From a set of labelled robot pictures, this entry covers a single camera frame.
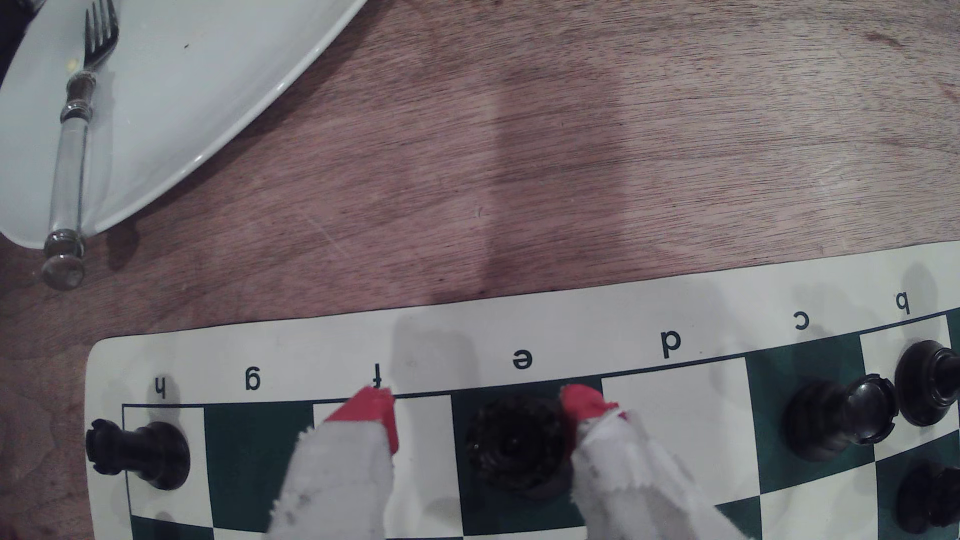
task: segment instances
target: plate rim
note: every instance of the plate rim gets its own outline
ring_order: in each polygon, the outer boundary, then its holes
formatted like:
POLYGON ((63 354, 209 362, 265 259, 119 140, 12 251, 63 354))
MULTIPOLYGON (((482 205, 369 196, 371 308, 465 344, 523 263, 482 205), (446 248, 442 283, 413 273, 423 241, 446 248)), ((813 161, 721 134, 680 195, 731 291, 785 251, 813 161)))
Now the plate rim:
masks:
MULTIPOLYGON (((201 165, 203 165, 207 160, 213 157, 214 154, 223 149, 224 146, 227 146, 227 143, 233 140, 244 128, 249 126, 253 120, 259 116, 264 110, 266 110, 276 98, 280 97, 280 94, 285 92, 291 84, 306 71, 320 55, 326 50, 330 43, 333 42, 337 36, 343 32, 344 28, 347 27, 349 22, 353 20, 353 17, 360 11, 361 8, 367 3, 367 0, 350 0, 350 5, 347 9, 337 18, 336 22, 330 29, 324 33, 324 35, 306 52, 306 54, 297 61, 294 66, 283 76, 281 77, 274 85, 270 86, 270 89, 267 90, 266 94, 252 107, 248 108, 236 122, 232 123, 226 130, 224 130, 219 136, 214 137, 210 144, 206 145, 203 150, 198 154, 201 156, 199 160, 193 159, 190 160, 185 166, 178 169, 175 173, 168 176, 162 182, 156 183, 154 188, 149 189, 143 196, 137 198, 132 203, 124 206, 121 210, 114 212, 113 214, 107 215, 105 217, 97 218, 92 223, 93 233, 85 234, 85 238, 90 238, 91 236, 97 235, 106 231, 107 229, 113 227, 114 225, 120 223, 121 221, 127 219, 128 217, 134 215, 138 211, 144 209, 147 205, 155 201, 160 195, 167 192, 174 185, 177 185, 181 180, 190 175, 193 171, 197 170, 201 165)), ((9 241, 14 244, 27 248, 27 249, 43 249, 43 241, 32 241, 28 238, 18 237, 16 235, 10 234, 3 223, 0 223, 0 234, 6 237, 9 241)))

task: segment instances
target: black chess piece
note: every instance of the black chess piece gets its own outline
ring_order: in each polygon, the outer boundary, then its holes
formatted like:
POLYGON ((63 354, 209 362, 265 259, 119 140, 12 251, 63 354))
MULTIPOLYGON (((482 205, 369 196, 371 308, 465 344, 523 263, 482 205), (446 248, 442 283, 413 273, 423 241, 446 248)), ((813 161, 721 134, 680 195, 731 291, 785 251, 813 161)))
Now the black chess piece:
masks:
POLYGON ((529 499, 570 488, 569 434, 557 400, 509 396, 484 405, 470 421, 467 456, 490 486, 529 499))
POLYGON ((177 489, 190 473, 186 439, 166 422, 123 431, 110 420, 94 420, 86 431, 86 458, 102 475, 131 471, 157 489, 177 489))
POLYGON ((894 428, 894 385, 871 374, 847 386, 830 380, 811 382, 783 413, 787 446, 808 461, 829 461, 851 443, 874 444, 894 428))
POLYGON ((920 534, 960 522, 960 469, 924 460, 900 483, 897 524, 920 534))
POLYGON ((903 418, 932 426, 960 394, 960 356, 932 339, 914 343, 900 357, 894 383, 903 418))

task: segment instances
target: chess board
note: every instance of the chess board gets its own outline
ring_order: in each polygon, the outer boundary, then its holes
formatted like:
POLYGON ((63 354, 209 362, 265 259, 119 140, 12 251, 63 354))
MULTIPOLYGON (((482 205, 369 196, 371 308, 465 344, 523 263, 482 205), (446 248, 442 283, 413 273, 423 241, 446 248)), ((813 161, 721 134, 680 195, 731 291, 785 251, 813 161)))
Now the chess board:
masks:
POLYGON ((588 384, 641 414, 709 501, 766 540, 956 538, 898 530, 921 458, 960 465, 960 416, 898 417, 874 446, 824 463, 785 447, 780 416, 813 379, 890 380, 918 340, 960 344, 960 242, 593 288, 111 338, 90 352, 85 420, 179 427, 183 487, 88 464, 99 540, 261 538, 300 431, 365 384, 396 396, 389 538, 583 540, 569 497, 497 492, 465 456, 497 397, 588 384))

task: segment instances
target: fork handle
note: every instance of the fork handle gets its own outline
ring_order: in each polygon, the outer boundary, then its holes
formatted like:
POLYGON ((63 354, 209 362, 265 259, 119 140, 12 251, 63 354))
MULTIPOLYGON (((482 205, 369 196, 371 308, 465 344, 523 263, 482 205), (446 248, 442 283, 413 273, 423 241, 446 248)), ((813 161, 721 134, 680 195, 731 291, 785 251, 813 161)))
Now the fork handle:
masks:
POLYGON ((81 193, 94 87, 96 78, 92 71, 75 73, 67 82, 67 101, 60 111, 60 144, 50 197, 50 234, 43 245, 47 260, 41 271, 43 280, 57 290, 76 288, 84 279, 81 193))

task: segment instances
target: wooden table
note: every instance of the wooden table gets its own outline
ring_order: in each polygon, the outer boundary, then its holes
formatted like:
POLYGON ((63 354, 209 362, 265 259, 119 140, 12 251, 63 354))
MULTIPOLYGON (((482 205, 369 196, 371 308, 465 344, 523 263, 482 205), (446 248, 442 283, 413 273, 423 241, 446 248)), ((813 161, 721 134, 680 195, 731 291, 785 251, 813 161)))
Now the wooden table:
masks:
POLYGON ((0 240, 0 538, 89 538, 108 336, 960 238, 960 2, 370 0, 224 150, 92 238, 0 240))

